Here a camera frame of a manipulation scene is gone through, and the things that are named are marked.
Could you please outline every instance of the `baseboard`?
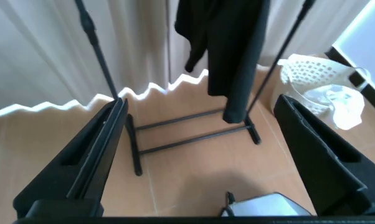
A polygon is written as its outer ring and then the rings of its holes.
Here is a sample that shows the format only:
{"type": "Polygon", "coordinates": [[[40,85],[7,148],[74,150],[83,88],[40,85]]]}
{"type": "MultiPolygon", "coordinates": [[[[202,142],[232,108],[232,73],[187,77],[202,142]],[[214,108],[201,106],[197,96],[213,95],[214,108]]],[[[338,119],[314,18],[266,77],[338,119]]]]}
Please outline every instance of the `baseboard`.
{"type": "MultiPolygon", "coordinates": [[[[329,51],[325,52],[325,54],[330,60],[352,67],[352,65],[349,64],[349,62],[334,47],[331,47],[329,51]]],[[[349,77],[349,80],[354,86],[359,86],[364,82],[364,78],[358,72],[354,72],[349,77]]],[[[375,89],[373,86],[366,85],[361,93],[375,107],[375,89]]]]}

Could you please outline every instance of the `tile floor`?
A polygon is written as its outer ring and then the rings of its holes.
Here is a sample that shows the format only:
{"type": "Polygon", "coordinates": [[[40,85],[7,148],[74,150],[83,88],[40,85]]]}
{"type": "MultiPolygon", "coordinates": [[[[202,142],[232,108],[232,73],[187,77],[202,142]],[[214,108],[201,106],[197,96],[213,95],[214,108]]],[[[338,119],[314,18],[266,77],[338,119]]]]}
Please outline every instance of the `tile floor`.
{"type": "MultiPolygon", "coordinates": [[[[259,71],[255,90],[263,73],[259,71]]],[[[130,101],[130,113],[141,126],[220,108],[223,97],[206,94],[207,80],[181,84],[163,95],[130,101]]],[[[143,175],[135,176],[130,140],[124,130],[102,198],[106,216],[214,216],[224,206],[225,192],[237,200],[280,192],[315,213],[294,166],[277,121],[268,110],[271,87],[250,114],[262,138],[255,145],[247,131],[207,139],[142,157],[143,175]]],[[[16,111],[0,117],[0,223],[16,219],[13,198],[105,104],[91,110],[48,108],[39,113],[16,111]]],[[[229,128],[221,114],[139,132],[140,149],[229,128]]],[[[338,131],[375,162],[375,109],[366,102],[363,123],[338,131]]]]}

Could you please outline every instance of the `rack foot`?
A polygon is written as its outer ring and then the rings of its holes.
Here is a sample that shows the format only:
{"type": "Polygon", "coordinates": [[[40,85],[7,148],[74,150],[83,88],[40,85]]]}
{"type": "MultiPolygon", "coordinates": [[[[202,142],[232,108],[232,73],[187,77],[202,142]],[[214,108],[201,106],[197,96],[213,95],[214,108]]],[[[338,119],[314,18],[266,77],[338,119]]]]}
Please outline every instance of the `rack foot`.
{"type": "Polygon", "coordinates": [[[261,138],[258,134],[257,130],[255,129],[254,123],[251,121],[250,117],[247,115],[247,117],[244,119],[244,124],[246,126],[250,126],[250,128],[247,128],[249,131],[251,138],[255,144],[261,144],[261,138]]]}
{"type": "Polygon", "coordinates": [[[140,154],[139,154],[138,144],[136,142],[135,127],[133,126],[133,117],[130,114],[128,114],[126,118],[125,127],[131,140],[132,159],[133,159],[133,167],[135,169],[135,174],[137,176],[141,176],[143,174],[143,171],[142,171],[142,166],[140,164],[140,154]]]}

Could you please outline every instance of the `white wall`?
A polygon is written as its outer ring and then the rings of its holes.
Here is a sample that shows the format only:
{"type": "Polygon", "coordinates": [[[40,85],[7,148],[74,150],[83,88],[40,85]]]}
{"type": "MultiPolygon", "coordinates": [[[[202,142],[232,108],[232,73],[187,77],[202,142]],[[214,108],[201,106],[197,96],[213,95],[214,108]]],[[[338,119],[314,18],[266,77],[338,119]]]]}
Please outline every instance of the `white wall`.
{"type": "Polygon", "coordinates": [[[351,64],[366,68],[375,88],[375,0],[368,3],[333,46],[351,64]]]}

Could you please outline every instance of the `black clothing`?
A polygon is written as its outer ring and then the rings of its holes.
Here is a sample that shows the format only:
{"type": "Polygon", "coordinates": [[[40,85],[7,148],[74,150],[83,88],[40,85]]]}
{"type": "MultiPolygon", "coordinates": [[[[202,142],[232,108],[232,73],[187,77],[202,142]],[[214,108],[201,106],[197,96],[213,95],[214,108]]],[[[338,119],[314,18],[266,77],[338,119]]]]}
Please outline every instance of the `black clothing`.
{"type": "Polygon", "coordinates": [[[239,123],[265,38],[269,0],[180,0],[176,32],[191,52],[187,72],[208,50],[208,94],[228,98],[223,119],[239,123]]]}

